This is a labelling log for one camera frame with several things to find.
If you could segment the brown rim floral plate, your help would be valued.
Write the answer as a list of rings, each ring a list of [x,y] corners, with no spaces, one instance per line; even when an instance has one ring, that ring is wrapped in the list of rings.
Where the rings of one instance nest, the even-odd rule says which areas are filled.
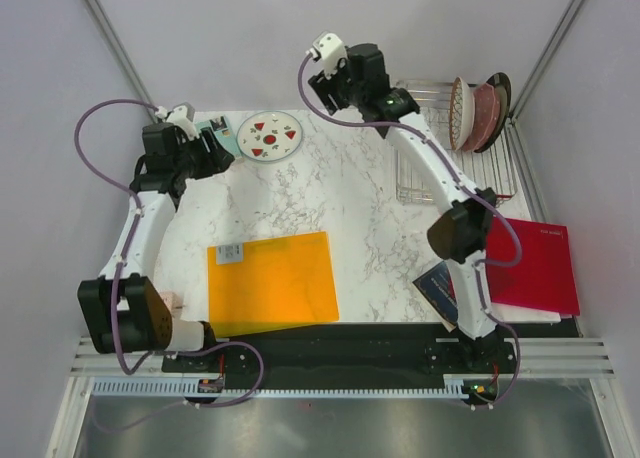
[[[471,87],[461,77],[452,85],[449,101],[449,141],[459,150],[471,135],[475,119],[475,99]]]

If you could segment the pink polka dot plate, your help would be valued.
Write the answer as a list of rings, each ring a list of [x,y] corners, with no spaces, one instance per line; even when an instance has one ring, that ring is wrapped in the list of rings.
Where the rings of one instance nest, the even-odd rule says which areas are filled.
[[[500,113],[500,98],[495,87],[485,83],[477,87],[473,92],[474,97],[474,122],[472,131],[462,146],[465,152],[476,151],[489,139]]]

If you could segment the dark rim beige plate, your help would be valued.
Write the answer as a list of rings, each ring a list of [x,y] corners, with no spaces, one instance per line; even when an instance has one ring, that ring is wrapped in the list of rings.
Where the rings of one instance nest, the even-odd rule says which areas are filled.
[[[496,127],[493,132],[484,143],[474,150],[474,152],[478,154],[486,152],[494,145],[496,140],[500,137],[510,113],[512,89],[508,75],[504,72],[497,72],[487,80],[487,83],[493,86],[497,93],[500,111]]]

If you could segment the metal wire dish rack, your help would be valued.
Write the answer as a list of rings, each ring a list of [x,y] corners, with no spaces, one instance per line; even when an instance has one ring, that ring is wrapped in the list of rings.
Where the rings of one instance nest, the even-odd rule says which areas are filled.
[[[511,199],[518,191],[518,181],[512,154],[505,132],[486,152],[454,151],[449,140],[449,115],[452,82],[420,79],[397,80],[397,87],[405,88],[420,105],[422,114],[436,139],[447,150],[461,170],[484,189],[491,187],[498,196],[498,204]],[[409,161],[395,153],[394,173],[396,198],[402,204],[430,205],[431,194]]]

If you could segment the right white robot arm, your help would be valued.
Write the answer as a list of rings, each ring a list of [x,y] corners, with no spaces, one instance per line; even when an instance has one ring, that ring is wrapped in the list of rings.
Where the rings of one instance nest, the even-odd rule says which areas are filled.
[[[335,113],[349,107],[361,114],[361,127],[375,129],[404,156],[426,184],[439,217],[427,231],[431,249],[447,266],[457,305],[457,328],[469,340],[458,346],[467,370],[483,370],[494,359],[485,338],[499,323],[492,310],[486,267],[488,234],[499,213],[497,196],[480,189],[456,165],[434,137],[420,106],[404,88],[394,87],[377,45],[345,45],[334,33],[317,38],[305,63],[321,71],[297,79],[298,90],[311,88],[324,108],[318,117],[338,124]]]

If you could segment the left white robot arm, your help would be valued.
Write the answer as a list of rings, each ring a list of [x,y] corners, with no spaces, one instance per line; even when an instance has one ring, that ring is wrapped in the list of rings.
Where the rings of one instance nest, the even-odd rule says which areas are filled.
[[[186,184],[225,172],[234,161],[211,122],[196,126],[188,140],[169,123],[144,127],[144,153],[126,186],[129,210],[125,227],[108,263],[97,278],[80,283],[77,297],[97,352],[185,352],[198,371],[219,360],[219,347],[206,321],[172,315],[152,283],[161,243]]]

